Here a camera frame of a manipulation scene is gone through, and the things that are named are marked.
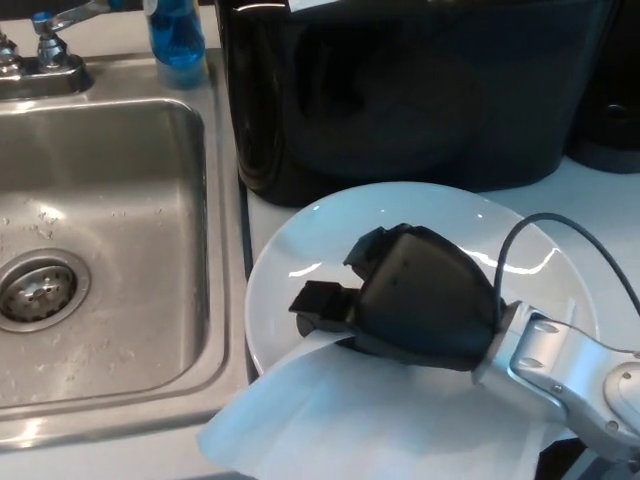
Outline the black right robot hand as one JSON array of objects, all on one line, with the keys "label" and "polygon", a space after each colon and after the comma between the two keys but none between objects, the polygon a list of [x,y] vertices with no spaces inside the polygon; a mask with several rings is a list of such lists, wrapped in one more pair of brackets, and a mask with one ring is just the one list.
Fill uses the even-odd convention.
[{"label": "black right robot hand", "polygon": [[346,335],[357,352],[405,365],[476,369],[499,331],[504,300],[458,246],[422,226],[378,227],[344,260],[358,288],[309,280],[291,303],[301,336]]}]

